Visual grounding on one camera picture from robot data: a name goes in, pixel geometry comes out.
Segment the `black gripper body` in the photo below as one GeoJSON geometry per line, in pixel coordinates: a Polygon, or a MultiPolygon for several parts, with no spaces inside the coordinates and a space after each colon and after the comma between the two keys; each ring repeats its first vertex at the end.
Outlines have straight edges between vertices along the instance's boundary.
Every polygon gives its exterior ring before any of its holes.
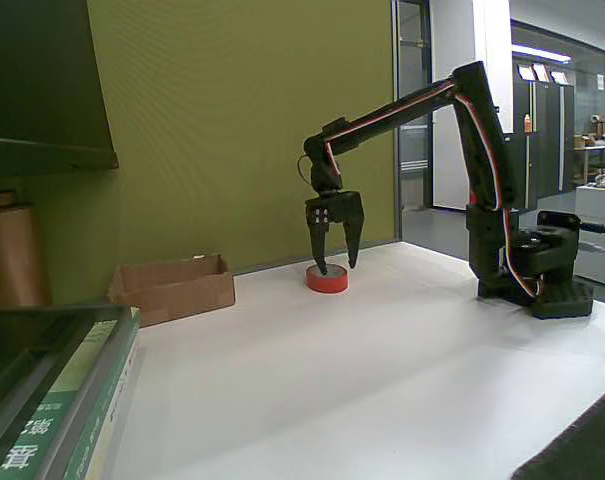
{"type": "Polygon", "coordinates": [[[344,191],[312,198],[305,202],[305,217],[308,225],[362,224],[365,216],[361,195],[344,191]]]}

